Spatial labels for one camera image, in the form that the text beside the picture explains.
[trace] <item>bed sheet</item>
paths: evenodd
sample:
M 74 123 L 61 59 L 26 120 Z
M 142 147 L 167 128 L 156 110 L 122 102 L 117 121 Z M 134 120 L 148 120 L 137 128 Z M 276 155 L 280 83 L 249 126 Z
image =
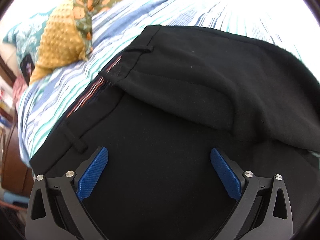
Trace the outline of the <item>bed sheet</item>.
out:
M 23 162 L 28 165 L 62 114 L 147 25 L 215 28 L 270 42 L 303 61 L 295 44 L 277 32 L 266 12 L 252 10 L 248 4 L 242 6 L 240 1 L 234 4 L 223 0 L 123 0 L 93 18 L 94 50 L 87 62 L 56 69 L 21 96 L 18 126 Z

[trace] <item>teal pillow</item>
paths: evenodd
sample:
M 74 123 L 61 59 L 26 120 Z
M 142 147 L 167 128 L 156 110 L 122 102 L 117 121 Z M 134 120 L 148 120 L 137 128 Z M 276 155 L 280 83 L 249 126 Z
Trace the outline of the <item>teal pillow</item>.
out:
M 17 48 L 18 65 L 27 54 L 31 55 L 33 63 L 36 64 L 41 35 L 53 10 L 54 8 L 46 13 L 33 15 L 28 20 L 12 27 L 4 37 L 4 43 L 12 44 Z

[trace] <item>blue gripper pad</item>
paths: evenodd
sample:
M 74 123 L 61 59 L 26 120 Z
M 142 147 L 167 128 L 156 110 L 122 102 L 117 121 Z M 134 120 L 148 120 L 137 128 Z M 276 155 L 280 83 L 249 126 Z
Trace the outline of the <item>blue gripper pad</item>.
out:
M 241 197 L 241 183 L 239 179 L 216 148 L 211 150 L 210 159 L 229 197 L 238 201 Z
M 109 153 L 107 148 L 102 148 L 87 170 L 84 172 L 78 182 L 77 195 L 82 202 L 84 198 L 90 196 L 94 186 L 97 184 L 98 179 L 105 166 L 108 163 Z

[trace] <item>silver screw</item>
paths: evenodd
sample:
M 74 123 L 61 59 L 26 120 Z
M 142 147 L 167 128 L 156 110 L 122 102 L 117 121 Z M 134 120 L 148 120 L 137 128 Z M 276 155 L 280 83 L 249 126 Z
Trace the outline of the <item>silver screw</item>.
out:
M 280 174 L 276 174 L 276 179 L 277 180 L 282 180 L 282 176 Z
M 73 171 L 67 171 L 66 177 L 71 178 L 75 173 Z
M 252 171 L 246 171 L 244 174 L 245 174 L 248 178 L 252 178 L 252 177 L 253 177 Z
M 40 174 L 40 175 L 37 176 L 37 180 L 40 181 L 40 180 L 42 180 L 42 179 L 43 179 L 43 175 L 42 175 L 42 174 Z

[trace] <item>black pants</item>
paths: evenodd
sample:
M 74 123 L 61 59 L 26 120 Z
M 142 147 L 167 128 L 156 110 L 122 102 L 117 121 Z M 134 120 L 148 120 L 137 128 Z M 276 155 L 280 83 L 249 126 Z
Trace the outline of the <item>black pants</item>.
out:
M 281 174 L 299 229 L 320 191 L 306 150 L 320 151 L 320 89 L 299 60 L 217 30 L 148 26 L 110 68 L 30 162 L 62 176 L 106 147 L 83 204 L 110 240 L 209 239 L 235 205 L 210 163 L 214 147 L 256 176 Z

